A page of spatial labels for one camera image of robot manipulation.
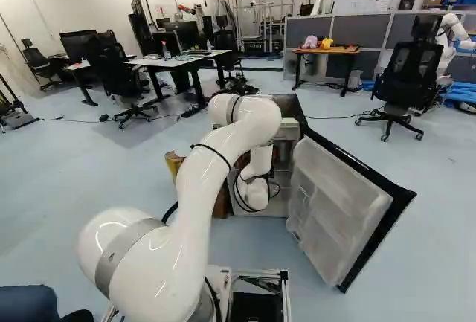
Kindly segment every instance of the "white robotic arm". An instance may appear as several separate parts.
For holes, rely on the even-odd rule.
[[[186,322],[193,316],[204,285],[216,197],[229,165],[249,150],[251,163],[238,189],[252,207],[268,200],[261,179],[249,186],[245,181],[271,165],[272,146],[266,145],[280,127],[279,107],[265,98],[221,94],[208,111],[224,127],[205,136],[182,164],[176,179],[180,204],[170,226],[134,208],[113,208],[80,233],[81,269],[131,321]]]
[[[438,65],[438,68],[442,72],[447,69],[449,63],[453,60],[454,56],[456,56],[456,48],[449,45],[448,36],[446,35],[447,30],[453,31],[454,38],[460,41],[461,49],[471,51],[476,49],[476,43],[471,41],[458,16],[454,13],[444,15],[436,38],[438,44],[445,48],[441,56],[440,64]]]
[[[443,16],[441,21],[440,28],[437,34],[437,42],[441,44],[445,49],[441,55],[440,66],[439,68],[446,69],[448,64],[456,55],[456,48],[452,47],[448,43],[448,37],[446,35],[447,30],[452,30],[454,33],[454,38],[460,41],[461,49],[476,49],[476,42],[471,41],[468,33],[464,29],[463,25],[454,13],[447,13]]]

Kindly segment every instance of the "chair base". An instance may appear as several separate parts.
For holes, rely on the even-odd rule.
[[[236,77],[225,78],[225,85],[230,83],[228,86],[228,91],[236,93],[238,95],[254,95],[260,92],[258,88],[246,84],[247,79],[243,76],[237,75]]]
[[[425,134],[423,130],[417,129],[410,125],[411,122],[411,115],[392,115],[388,114],[387,112],[381,112],[378,109],[374,109],[370,113],[370,117],[360,117],[356,120],[356,125],[359,126],[362,121],[387,121],[387,128],[385,129],[385,133],[380,137],[380,140],[387,142],[388,138],[390,137],[390,131],[392,130],[393,123],[398,123],[400,126],[405,127],[406,129],[416,132],[415,139],[421,141],[423,139],[423,135]]]
[[[49,82],[47,82],[46,84],[42,85],[39,87],[39,90],[41,91],[46,91],[46,89],[48,89],[50,86],[57,86],[59,84],[62,84],[61,81],[59,80],[50,80]]]
[[[126,128],[126,126],[124,124],[127,121],[129,121],[130,119],[132,119],[133,116],[145,117],[146,120],[150,123],[150,122],[152,122],[152,116],[150,116],[150,115],[148,115],[144,112],[145,110],[148,110],[148,109],[154,109],[154,111],[158,112],[157,106],[155,106],[155,105],[153,105],[153,106],[132,105],[132,107],[130,109],[127,109],[123,112],[120,112],[119,114],[115,114],[112,117],[112,120],[113,121],[119,121],[120,117],[124,116],[124,118],[119,121],[119,129],[121,129],[121,130],[124,130]]]

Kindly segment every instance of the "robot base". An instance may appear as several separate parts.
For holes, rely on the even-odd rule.
[[[250,270],[232,273],[229,268],[208,266],[207,278],[219,298],[223,322],[292,321],[287,270]],[[114,306],[110,306],[101,322],[127,321],[124,316],[121,318],[119,316],[120,312]],[[216,322],[215,315],[210,322]]]

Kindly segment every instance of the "yellow object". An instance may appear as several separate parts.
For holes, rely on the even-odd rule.
[[[174,184],[176,182],[177,173],[179,172],[179,168],[184,159],[185,157],[177,155],[175,151],[170,151],[165,154],[165,161],[167,162],[167,166],[169,167],[170,173],[172,173],[172,179]]]
[[[324,38],[321,43],[323,49],[330,49],[330,45],[334,42],[334,39]]]

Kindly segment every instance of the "bottle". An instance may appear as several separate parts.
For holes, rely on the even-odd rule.
[[[162,56],[165,60],[172,59],[172,54],[167,50],[167,42],[162,41]]]

